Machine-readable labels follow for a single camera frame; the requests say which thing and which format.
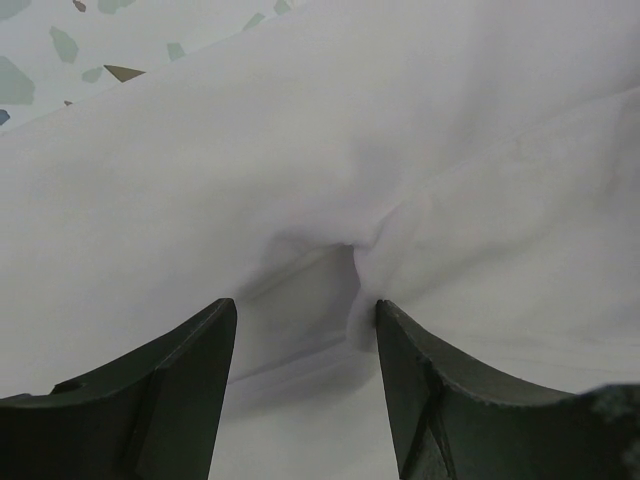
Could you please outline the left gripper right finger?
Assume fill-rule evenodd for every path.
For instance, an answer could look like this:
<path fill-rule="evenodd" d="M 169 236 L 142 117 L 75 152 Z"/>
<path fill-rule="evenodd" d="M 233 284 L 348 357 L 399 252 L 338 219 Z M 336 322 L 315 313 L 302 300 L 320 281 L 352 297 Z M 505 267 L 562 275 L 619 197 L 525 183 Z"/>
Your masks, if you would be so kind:
<path fill-rule="evenodd" d="M 638 385 L 546 388 L 459 350 L 390 301 L 375 318 L 400 478 L 638 478 Z"/>

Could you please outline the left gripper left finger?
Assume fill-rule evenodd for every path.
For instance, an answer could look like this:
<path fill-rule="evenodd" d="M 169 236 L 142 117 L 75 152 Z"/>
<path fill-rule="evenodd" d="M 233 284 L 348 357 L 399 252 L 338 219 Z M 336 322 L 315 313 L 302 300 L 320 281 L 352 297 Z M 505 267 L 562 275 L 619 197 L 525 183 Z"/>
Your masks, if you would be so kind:
<path fill-rule="evenodd" d="M 48 395 L 2 399 L 2 478 L 208 478 L 236 325 L 220 299 Z"/>

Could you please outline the white t shirt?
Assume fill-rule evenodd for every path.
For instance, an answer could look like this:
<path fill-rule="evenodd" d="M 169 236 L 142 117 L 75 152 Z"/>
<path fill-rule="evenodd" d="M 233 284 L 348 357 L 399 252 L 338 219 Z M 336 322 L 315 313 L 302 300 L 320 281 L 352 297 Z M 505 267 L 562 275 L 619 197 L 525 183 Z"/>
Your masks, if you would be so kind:
<path fill-rule="evenodd" d="M 1 392 L 220 297 L 216 479 L 397 475 L 373 311 L 639 379 L 639 5 L 312 1 L 1 137 Z"/>

